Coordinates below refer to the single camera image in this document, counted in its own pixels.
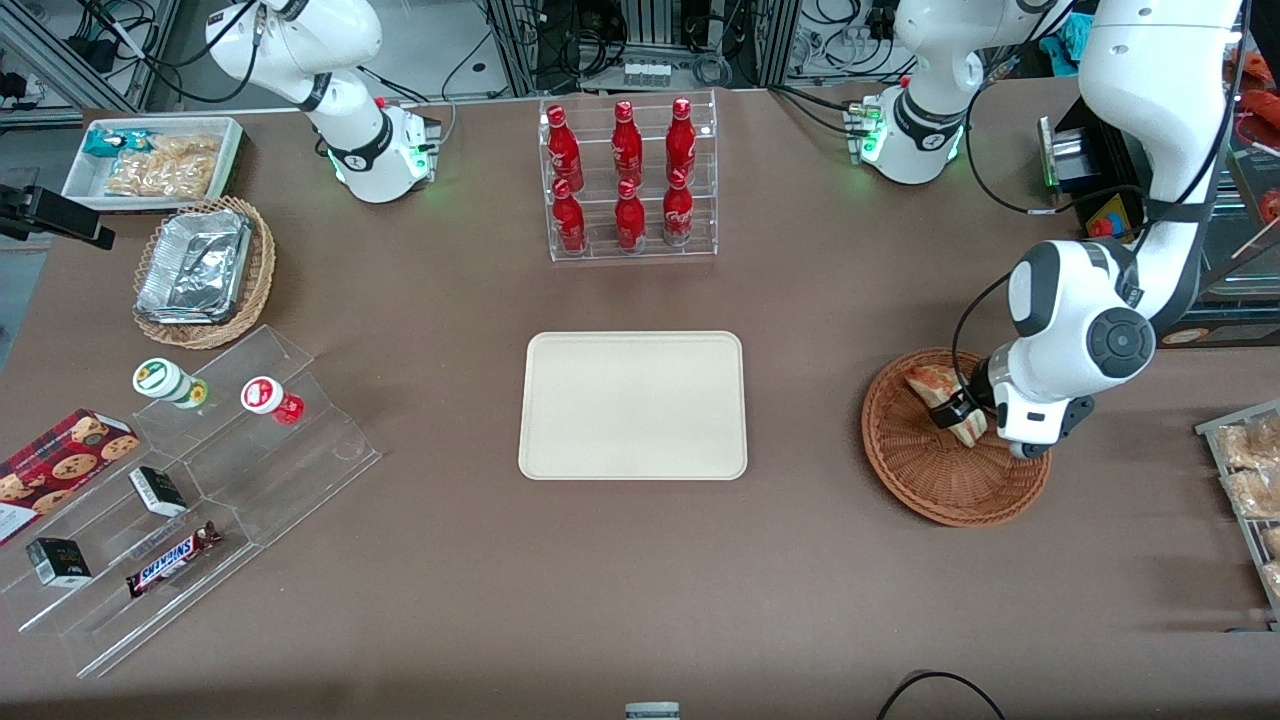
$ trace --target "table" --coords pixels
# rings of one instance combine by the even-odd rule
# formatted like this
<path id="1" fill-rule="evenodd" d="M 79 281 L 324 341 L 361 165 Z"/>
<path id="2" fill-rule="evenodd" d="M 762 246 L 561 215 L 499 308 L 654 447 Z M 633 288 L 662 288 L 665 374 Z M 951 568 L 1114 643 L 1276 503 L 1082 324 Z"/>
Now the table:
<path id="1" fill-rule="evenodd" d="M 996 206 L 963 160 L 895 186 L 767 92 L 718 99 L 721 255 L 643 268 L 549 263 L 536 102 L 463 108 L 439 181 L 385 206 L 334 182 L 302 115 L 241 115 L 238 195 L 279 245 L 262 320 L 316 355 L 387 456 L 101 680 L 0 624 L 0 716 L 621 717 L 677 700 L 691 720 L 869 717 L 922 667 L 1010 716 L 1274 716 L 1280 642 L 1221 633 L 1261 628 L 1265 600 L 1192 432 L 1280 395 L 1274 354 L 1164 351 L 1100 396 L 1024 516 L 918 518 L 861 454 L 865 387 L 945 345 L 978 291 L 1073 222 Z M 984 94 L 974 152 L 1000 192 L 1037 201 L 1034 120 L 1073 100 L 1056 81 Z M 73 407 L 143 405 L 125 378 L 161 348 L 128 309 L 155 222 L 113 220 L 109 254 L 55 242 L 0 374 L 0 447 Z M 600 329 L 742 340 L 742 478 L 520 474 L 525 345 Z M 964 346 L 1010 337 L 993 300 Z M 896 715 L 984 716 L 931 683 Z"/>

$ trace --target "cookie box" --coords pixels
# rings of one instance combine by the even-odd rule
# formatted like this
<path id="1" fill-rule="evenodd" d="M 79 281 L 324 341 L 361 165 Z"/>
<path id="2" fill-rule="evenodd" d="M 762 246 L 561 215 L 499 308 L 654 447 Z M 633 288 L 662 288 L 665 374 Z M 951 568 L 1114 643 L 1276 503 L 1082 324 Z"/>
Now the cookie box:
<path id="1" fill-rule="evenodd" d="M 138 436 L 124 423 L 77 410 L 0 462 L 0 544 L 137 446 Z"/>

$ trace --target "small white box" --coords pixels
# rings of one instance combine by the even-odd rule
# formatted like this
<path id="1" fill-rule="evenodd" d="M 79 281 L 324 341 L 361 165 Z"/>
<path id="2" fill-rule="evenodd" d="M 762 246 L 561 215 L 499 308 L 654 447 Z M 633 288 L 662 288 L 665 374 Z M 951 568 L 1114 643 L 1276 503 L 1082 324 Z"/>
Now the small white box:
<path id="1" fill-rule="evenodd" d="M 137 117 L 114 118 L 109 120 L 93 120 L 86 128 L 88 136 L 93 129 L 147 129 L 159 135 L 191 136 L 212 135 L 221 138 L 221 147 L 218 150 L 218 164 L 214 165 L 214 177 L 209 183 L 209 191 L 202 200 L 221 197 L 227 190 L 227 181 L 232 174 L 232 165 L 236 163 L 236 151 L 239 149 L 241 137 L 244 135 L 241 124 L 228 117 Z M 63 196 L 86 208 L 100 213 L 140 213 L 152 210 L 177 210 L 189 208 L 201 200 L 183 200 L 178 197 L 128 197 L 106 193 L 106 179 L 115 169 L 115 158 L 97 158 L 88 152 L 77 151 L 76 160 L 72 161 L 72 172 L 63 184 Z"/>

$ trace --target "red bottle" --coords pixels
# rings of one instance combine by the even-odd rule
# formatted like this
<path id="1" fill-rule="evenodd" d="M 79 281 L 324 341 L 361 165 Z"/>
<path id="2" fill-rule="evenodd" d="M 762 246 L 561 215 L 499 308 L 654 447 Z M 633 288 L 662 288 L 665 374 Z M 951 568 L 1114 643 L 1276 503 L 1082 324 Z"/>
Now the red bottle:
<path id="1" fill-rule="evenodd" d="M 689 117 L 694 111 L 692 102 L 687 97 L 677 97 L 671 104 L 671 127 L 667 128 L 667 177 L 671 170 L 680 168 L 685 170 L 685 177 L 694 176 L 694 141 L 698 132 L 694 122 Z"/>
<path id="2" fill-rule="evenodd" d="M 618 205 L 613 215 L 618 222 L 618 247 L 627 255 L 644 252 L 644 205 L 636 199 L 635 181 L 618 181 Z"/>
<path id="3" fill-rule="evenodd" d="M 547 151 L 552 156 L 552 169 L 556 177 L 568 181 L 571 192 L 582 190 L 582 155 L 577 150 L 577 137 L 564 124 L 564 108 L 552 105 L 547 109 L 547 122 L 552 126 L 547 140 Z"/>
<path id="4" fill-rule="evenodd" d="M 620 179 L 641 182 L 644 172 L 644 140 L 634 119 L 635 110 L 631 102 L 620 100 L 613 106 L 613 165 L 618 169 Z"/>
<path id="5" fill-rule="evenodd" d="M 671 187 L 662 197 L 662 240 L 672 247 L 684 247 L 694 227 L 694 195 L 689 192 L 689 177 L 675 168 L 668 178 Z"/>
<path id="6" fill-rule="evenodd" d="M 568 181 L 556 178 L 552 181 L 552 217 L 556 218 L 556 233 L 561 236 L 561 245 L 570 255 L 586 252 L 586 223 L 582 220 L 582 206 L 577 204 L 570 192 Z"/>

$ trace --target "round wicker tray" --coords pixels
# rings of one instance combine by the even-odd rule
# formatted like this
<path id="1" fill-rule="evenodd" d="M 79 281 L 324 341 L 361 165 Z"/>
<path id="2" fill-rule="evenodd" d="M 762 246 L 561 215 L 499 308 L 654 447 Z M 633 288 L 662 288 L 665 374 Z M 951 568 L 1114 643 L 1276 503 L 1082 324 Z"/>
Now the round wicker tray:
<path id="1" fill-rule="evenodd" d="M 271 292 L 271 273 L 275 270 L 275 241 L 271 238 L 271 228 L 262 222 L 262 215 L 252 205 L 237 197 L 219 197 L 186 208 L 182 213 L 214 213 L 216 210 L 236 210 L 253 222 L 253 237 L 250 240 L 250 255 L 244 266 L 244 279 L 241 286 L 239 309 L 232 319 L 221 325 L 161 325 L 151 323 L 137 313 L 133 320 L 142 328 L 147 337 L 156 342 L 177 345 L 187 350 L 209 350 L 219 345 L 238 338 L 257 323 L 262 307 L 266 305 L 266 296 Z M 142 251 L 142 260 L 133 273 L 133 292 L 142 288 L 142 279 L 151 265 L 151 254 L 156 249 L 156 238 L 160 237 L 160 228 L 151 233 L 151 241 Z"/>
<path id="2" fill-rule="evenodd" d="M 951 365 L 946 348 L 920 350 L 890 363 L 863 401 L 863 447 L 881 482 L 908 507 L 945 525 L 972 528 L 1006 523 L 1044 489 L 1048 454 L 1018 460 L 991 428 L 968 448 L 929 420 L 924 401 L 906 384 L 906 370 Z M 972 373 L 978 356 L 960 354 Z"/>

